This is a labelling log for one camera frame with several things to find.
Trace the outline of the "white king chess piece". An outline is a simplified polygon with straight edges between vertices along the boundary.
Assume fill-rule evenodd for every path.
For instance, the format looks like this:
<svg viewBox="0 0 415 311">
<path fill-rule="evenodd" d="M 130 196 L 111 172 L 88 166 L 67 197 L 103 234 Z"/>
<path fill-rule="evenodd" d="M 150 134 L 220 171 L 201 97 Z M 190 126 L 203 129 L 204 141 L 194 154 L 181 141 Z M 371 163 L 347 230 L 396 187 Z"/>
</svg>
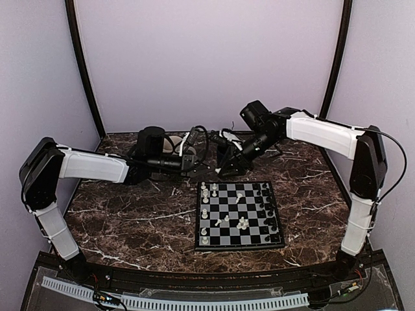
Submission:
<svg viewBox="0 0 415 311">
<path fill-rule="evenodd" d="M 238 204 L 238 202 L 240 201 L 240 199 L 243 197 L 243 194 L 242 193 L 237 193 L 237 198 L 236 198 L 236 201 L 235 201 L 235 203 L 236 204 Z"/>
</svg>

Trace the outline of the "black silver chess board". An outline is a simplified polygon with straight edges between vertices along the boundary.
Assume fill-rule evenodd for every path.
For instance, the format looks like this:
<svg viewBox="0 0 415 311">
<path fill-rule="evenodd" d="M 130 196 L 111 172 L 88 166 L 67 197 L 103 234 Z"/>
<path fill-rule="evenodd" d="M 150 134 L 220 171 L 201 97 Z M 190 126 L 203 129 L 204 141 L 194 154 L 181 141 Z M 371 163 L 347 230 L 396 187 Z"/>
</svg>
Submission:
<svg viewBox="0 0 415 311">
<path fill-rule="evenodd" d="M 281 249 L 285 239 L 269 181 L 206 182 L 208 203 L 198 183 L 195 221 L 197 251 Z M 235 203 L 237 193 L 243 197 Z M 202 237 L 208 243 L 202 243 Z"/>
</svg>

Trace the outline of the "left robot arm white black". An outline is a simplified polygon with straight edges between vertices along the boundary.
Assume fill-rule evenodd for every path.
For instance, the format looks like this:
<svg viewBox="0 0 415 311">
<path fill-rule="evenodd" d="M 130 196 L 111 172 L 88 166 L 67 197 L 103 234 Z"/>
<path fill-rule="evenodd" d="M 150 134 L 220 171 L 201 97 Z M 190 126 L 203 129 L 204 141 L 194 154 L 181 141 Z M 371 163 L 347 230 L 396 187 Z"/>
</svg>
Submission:
<svg viewBox="0 0 415 311">
<path fill-rule="evenodd" d="M 59 180 L 77 178 L 137 185 L 153 174 L 192 177 L 208 154 L 204 152 L 198 157 L 190 152 L 200 133 L 206 139 L 209 137 L 207 130 L 198 125 L 181 141 L 174 142 L 163 128 L 148 126 L 138 133 L 136 144 L 125 156 L 70 148 L 51 137 L 44 137 L 38 143 L 19 170 L 21 201 L 34 215 L 41 233 L 71 278 L 87 282 L 91 267 L 58 208 Z"/>
</svg>

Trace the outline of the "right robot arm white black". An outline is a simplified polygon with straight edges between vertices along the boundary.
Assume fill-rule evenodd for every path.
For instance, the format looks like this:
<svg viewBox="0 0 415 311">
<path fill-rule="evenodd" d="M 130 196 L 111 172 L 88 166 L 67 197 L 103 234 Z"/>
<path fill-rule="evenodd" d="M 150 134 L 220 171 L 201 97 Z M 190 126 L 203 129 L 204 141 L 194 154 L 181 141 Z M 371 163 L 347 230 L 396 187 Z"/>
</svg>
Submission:
<svg viewBox="0 0 415 311">
<path fill-rule="evenodd" d="M 389 135 L 376 126 L 350 126 L 323 119 L 305 109 L 286 107 L 271 112 L 258 100 L 247 104 L 240 116 L 254 134 L 242 141 L 230 129 L 219 130 L 217 174 L 220 178 L 245 175 L 253 170 L 255 159 L 287 139 L 319 149 L 334 179 L 338 176 L 326 150 L 352 162 L 348 222 L 331 266 L 331 276 L 345 281 L 356 270 L 357 258 L 374 228 L 379 205 L 386 197 L 381 192 L 388 169 L 383 138 Z"/>
</svg>

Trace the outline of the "dark blue mug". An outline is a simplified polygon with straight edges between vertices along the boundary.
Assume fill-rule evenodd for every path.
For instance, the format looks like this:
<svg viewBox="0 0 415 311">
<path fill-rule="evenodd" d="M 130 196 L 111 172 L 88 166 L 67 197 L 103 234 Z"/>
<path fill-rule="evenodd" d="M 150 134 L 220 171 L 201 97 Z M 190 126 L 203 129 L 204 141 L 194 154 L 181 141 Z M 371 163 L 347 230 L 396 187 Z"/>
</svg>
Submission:
<svg viewBox="0 0 415 311">
<path fill-rule="evenodd" d="M 217 146 L 217 163 L 220 164 L 222 160 L 224 159 L 224 156 L 226 155 L 226 152 L 228 151 L 227 146 Z"/>
</svg>

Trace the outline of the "cream floral mug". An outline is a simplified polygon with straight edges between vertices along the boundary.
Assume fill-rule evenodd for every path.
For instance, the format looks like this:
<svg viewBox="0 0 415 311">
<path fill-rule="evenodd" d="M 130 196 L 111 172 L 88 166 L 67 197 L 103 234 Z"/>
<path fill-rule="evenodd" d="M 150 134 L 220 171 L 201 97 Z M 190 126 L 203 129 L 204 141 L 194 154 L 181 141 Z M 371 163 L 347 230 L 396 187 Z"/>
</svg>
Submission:
<svg viewBox="0 0 415 311">
<path fill-rule="evenodd" d="M 196 155 L 196 150 L 189 146 L 187 141 L 183 142 L 183 137 L 177 135 L 168 136 L 163 141 L 163 154 L 173 154 L 177 156 L 182 155 Z"/>
</svg>

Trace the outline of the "black front rail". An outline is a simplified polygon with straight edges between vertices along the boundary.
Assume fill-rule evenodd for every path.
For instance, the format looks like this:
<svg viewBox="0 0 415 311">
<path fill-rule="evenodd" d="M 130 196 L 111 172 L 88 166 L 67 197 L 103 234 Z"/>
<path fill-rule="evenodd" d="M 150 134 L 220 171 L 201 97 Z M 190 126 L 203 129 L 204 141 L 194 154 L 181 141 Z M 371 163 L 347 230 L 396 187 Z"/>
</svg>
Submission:
<svg viewBox="0 0 415 311">
<path fill-rule="evenodd" d="M 54 254 L 39 252 L 36 264 L 57 272 L 57 276 L 99 289 L 137 290 L 145 286 L 171 290 L 245 290 L 282 286 L 316 291 L 341 281 L 334 262 L 268 271 L 234 273 L 178 273 L 146 271 L 81 262 L 66 264 Z"/>
</svg>

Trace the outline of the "right black frame post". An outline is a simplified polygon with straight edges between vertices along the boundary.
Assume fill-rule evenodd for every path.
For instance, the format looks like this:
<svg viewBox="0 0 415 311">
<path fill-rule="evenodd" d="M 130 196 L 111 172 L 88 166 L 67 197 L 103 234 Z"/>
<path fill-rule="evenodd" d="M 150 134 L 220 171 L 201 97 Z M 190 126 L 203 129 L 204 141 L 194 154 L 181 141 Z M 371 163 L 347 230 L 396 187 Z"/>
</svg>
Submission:
<svg viewBox="0 0 415 311">
<path fill-rule="evenodd" d="M 333 63 L 331 66 L 329 79 L 327 82 L 326 92 L 320 108 L 319 117 L 326 119 L 333 97 L 335 94 L 335 88 L 337 86 L 338 76 L 342 65 L 344 51 L 346 48 L 346 42 L 348 37 L 348 31 L 350 27 L 351 12 L 353 7 L 353 0 L 344 0 L 342 5 L 342 14 L 340 19 L 340 25 L 338 30 L 338 38 L 335 47 L 335 53 L 333 56 Z"/>
</svg>

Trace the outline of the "black frame post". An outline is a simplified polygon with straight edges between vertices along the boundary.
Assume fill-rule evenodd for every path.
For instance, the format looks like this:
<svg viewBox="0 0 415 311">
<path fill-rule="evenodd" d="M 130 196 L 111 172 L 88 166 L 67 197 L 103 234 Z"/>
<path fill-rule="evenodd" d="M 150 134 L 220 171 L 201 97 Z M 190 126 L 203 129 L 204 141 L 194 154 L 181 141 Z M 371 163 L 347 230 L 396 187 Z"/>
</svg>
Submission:
<svg viewBox="0 0 415 311">
<path fill-rule="evenodd" d="M 337 86 L 338 76 L 342 65 L 344 51 L 346 48 L 346 42 L 348 37 L 348 31 L 350 27 L 351 12 L 353 7 L 353 0 L 344 0 L 342 5 L 342 14 L 340 19 L 340 25 L 338 30 L 338 38 L 335 47 L 335 53 L 333 56 L 333 63 L 331 66 L 329 79 L 327 82 L 326 92 L 320 108 L 319 117 L 326 119 L 333 97 L 335 94 L 335 88 Z"/>
<path fill-rule="evenodd" d="M 89 77 L 89 72 L 80 37 L 80 29 L 77 21 L 75 1 L 65 0 L 65 10 L 75 59 L 77 61 L 78 72 L 80 75 L 82 86 L 84 88 L 84 93 L 86 96 L 88 107 L 93 118 L 95 129 L 97 130 L 100 140 L 102 140 L 106 137 L 106 131 L 104 129 L 103 121 L 99 113 L 99 108 L 97 105 L 97 101 L 95 99 L 95 95 L 93 93 L 93 88 Z"/>
</svg>

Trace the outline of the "left black frame post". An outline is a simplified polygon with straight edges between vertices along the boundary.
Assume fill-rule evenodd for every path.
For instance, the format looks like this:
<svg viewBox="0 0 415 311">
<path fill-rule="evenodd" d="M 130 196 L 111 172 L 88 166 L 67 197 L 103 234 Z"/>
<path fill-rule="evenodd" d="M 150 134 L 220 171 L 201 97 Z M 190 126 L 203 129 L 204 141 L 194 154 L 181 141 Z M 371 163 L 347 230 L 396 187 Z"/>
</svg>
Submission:
<svg viewBox="0 0 415 311">
<path fill-rule="evenodd" d="M 86 96 L 88 107 L 93 118 L 95 129 L 97 130 L 100 140 L 102 140 L 106 137 L 106 131 L 104 129 L 103 121 L 99 113 L 99 108 L 97 105 L 97 101 L 95 99 L 95 95 L 93 93 L 93 88 L 89 77 L 89 72 L 80 37 L 80 29 L 77 21 L 75 1 L 65 0 L 65 10 L 75 59 L 77 61 L 78 72 L 80 75 L 82 86 L 84 88 L 84 93 Z"/>
</svg>

